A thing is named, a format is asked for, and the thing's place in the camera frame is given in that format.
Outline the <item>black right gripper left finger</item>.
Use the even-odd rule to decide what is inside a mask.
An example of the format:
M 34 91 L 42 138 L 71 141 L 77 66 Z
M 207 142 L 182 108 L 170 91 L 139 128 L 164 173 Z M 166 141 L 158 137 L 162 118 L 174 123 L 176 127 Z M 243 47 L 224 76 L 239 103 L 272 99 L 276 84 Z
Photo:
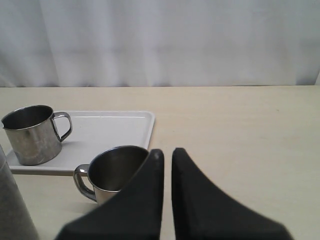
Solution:
M 58 240 L 158 240 L 164 199 L 165 157 L 150 151 L 132 180 L 109 201 L 63 226 Z

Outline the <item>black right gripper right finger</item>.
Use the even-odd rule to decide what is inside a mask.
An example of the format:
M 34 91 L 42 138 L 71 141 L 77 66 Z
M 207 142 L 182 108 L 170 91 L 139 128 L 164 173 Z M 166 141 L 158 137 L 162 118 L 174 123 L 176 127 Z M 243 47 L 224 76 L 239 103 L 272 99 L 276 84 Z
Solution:
M 171 203 L 177 240 L 291 240 L 286 227 L 236 201 L 197 167 L 184 148 L 172 153 Z

